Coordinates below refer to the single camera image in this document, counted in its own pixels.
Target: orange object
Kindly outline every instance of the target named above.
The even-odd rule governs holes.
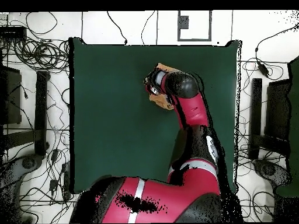
[[[165,71],[165,72],[179,71],[178,69],[171,68],[171,67],[166,66],[166,65],[161,64],[161,63],[158,63],[158,65],[155,67],[155,69],[160,69],[160,70]],[[165,94],[158,94],[158,95],[150,94],[149,95],[149,100],[151,102],[155,102],[159,107],[162,107],[164,109],[167,109],[167,110],[173,110],[174,109],[173,105],[168,103]]]

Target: red robot arm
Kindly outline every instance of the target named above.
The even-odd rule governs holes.
[[[156,70],[148,80],[175,107],[180,124],[168,183],[110,177],[82,193],[70,223],[170,223],[221,221],[218,150],[197,80]]]

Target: dark green board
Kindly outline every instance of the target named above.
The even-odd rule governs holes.
[[[234,186],[238,41],[228,47],[86,45],[74,41],[74,191],[100,176],[166,181],[179,131],[174,111],[148,100],[143,79],[157,63],[202,78]]]
[[[290,141],[291,153],[287,162],[292,181],[289,185],[277,188],[276,193],[282,197],[299,197],[299,57],[288,64],[288,74],[291,79],[291,89],[288,99],[291,104]]]

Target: floor tile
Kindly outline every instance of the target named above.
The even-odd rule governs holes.
[[[242,40],[242,60],[255,57],[260,41],[299,22],[297,10],[234,10],[232,38]],[[290,62],[299,56],[299,32],[290,30],[263,41],[258,58],[263,61]]]

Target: white stripe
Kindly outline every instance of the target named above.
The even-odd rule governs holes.
[[[204,162],[202,160],[191,160],[189,162],[185,162],[184,164],[181,165],[180,170],[182,170],[184,167],[186,167],[187,165],[189,165],[189,168],[198,168],[198,169],[204,169],[209,171],[210,173],[212,173],[216,178],[217,178],[217,173],[216,173],[216,169],[213,165]],[[169,169],[169,173],[168,175],[170,175],[170,173],[174,171],[174,169],[171,167]]]
[[[170,167],[169,169],[169,172],[168,172],[168,176],[174,171],[174,169],[172,168],[172,166]]]
[[[215,145],[213,144],[213,139],[210,136],[207,136],[207,145],[208,145],[208,151],[210,155],[212,156],[214,162],[217,163],[216,158],[218,158],[218,153]]]
[[[160,71],[156,76],[156,84],[161,85],[163,77],[166,75],[164,71]]]
[[[143,193],[143,189],[144,189],[144,180],[142,180],[141,178],[139,178],[139,182],[138,182],[138,186],[135,192],[135,198],[140,198],[142,197],[142,193]],[[136,218],[137,218],[137,214],[136,212],[130,212],[130,216],[128,217],[128,223],[135,223]]]

